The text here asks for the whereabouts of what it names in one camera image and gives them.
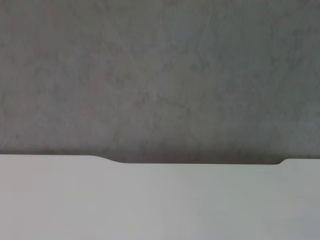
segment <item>gray surface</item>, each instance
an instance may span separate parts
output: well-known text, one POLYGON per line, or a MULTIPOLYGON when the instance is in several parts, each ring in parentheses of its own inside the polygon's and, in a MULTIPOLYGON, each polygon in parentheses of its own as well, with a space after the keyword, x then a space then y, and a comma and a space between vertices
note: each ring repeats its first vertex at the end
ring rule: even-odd
POLYGON ((320 3, 1 0, 0 153, 320 156, 320 3))

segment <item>white object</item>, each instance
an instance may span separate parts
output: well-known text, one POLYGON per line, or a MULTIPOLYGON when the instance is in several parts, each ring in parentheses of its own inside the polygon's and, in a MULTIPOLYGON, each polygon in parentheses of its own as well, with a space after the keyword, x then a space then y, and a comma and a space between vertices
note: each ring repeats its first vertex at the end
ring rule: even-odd
POLYGON ((0 155, 1 240, 320 239, 320 160, 125 164, 0 155))

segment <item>white surface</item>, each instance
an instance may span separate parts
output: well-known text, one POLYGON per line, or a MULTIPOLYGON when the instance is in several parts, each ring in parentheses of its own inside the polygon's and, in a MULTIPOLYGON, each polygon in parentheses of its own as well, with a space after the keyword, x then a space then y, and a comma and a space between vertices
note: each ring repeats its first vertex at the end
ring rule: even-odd
POLYGON ((315 159, 189 165, 0 155, 0 239, 320 239, 319 172, 315 159))

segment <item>gray background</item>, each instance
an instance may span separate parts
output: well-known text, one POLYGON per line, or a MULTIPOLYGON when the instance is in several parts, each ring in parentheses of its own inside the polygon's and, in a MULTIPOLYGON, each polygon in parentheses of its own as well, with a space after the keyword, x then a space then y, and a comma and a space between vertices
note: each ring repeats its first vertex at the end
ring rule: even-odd
POLYGON ((1 0, 0 153, 320 157, 317 0, 1 0))

